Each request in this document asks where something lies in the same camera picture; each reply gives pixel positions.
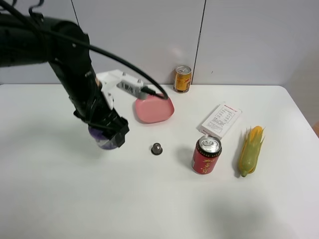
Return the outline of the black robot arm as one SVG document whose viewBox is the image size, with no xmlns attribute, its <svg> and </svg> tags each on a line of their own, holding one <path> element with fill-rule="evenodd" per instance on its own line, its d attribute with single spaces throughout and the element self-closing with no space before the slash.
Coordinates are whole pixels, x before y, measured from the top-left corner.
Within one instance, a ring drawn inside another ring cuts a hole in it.
<svg viewBox="0 0 319 239">
<path fill-rule="evenodd" d="M 49 63 L 75 107 L 74 115 L 88 125 L 94 138 L 107 141 L 106 149 L 121 147 L 129 132 L 128 121 L 109 105 L 92 67 L 89 49 L 41 31 L 74 36 L 83 43 L 89 43 L 88 35 L 70 21 L 25 19 L 36 32 L 13 15 L 0 15 L 1 67 Z"/>
</svg>

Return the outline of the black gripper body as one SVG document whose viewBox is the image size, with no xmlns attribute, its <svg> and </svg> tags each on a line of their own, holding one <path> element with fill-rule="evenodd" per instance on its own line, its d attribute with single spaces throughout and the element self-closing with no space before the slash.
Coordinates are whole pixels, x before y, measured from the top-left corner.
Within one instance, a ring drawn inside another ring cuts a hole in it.
<svg viewBox="0 0 319 239">
<path fill-rule="evenodd" d="M 107 146 L 122 146 L 129 132 L 128 121 L 115 109 L 110 109 L 101 92 L 92 93 L 86 101 L 73 100 L 74 115 L 86 123 L 98 140 L 106 140 Z"/>
</svg>

